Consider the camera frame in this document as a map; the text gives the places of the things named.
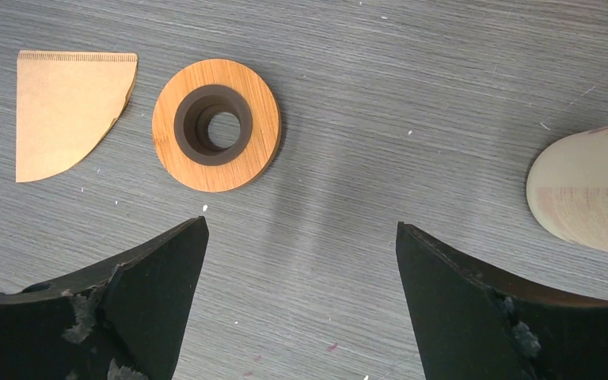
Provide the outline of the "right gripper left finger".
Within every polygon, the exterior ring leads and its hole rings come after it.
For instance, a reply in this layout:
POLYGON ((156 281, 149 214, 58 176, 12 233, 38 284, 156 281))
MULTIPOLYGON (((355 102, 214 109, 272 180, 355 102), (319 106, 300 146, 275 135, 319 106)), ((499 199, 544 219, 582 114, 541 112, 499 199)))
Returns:
POLYGON ((0 379, 171 379, 203 266, 202 217, 0 293, 0 379))

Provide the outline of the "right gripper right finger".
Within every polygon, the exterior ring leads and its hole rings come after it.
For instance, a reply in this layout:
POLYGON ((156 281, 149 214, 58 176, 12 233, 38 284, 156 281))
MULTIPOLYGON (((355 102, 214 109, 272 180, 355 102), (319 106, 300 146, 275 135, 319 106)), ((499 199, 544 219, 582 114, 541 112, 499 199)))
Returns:
POLYGON ((399 222, 397 264, 428 379, 608 379, 608 300, 514 275, 399 222))

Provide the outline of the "small wooden ring holder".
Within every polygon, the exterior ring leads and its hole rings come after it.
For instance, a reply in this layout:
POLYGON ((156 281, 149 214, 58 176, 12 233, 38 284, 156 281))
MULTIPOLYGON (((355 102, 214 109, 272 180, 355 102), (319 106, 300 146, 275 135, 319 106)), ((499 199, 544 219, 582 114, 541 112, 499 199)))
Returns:
POLYGON ((267 82, 230 59, 193 63, 156 100, 152 138, 171 177, 201 192, 227 192, 256 180, 276 156, 279 104, 267 82))

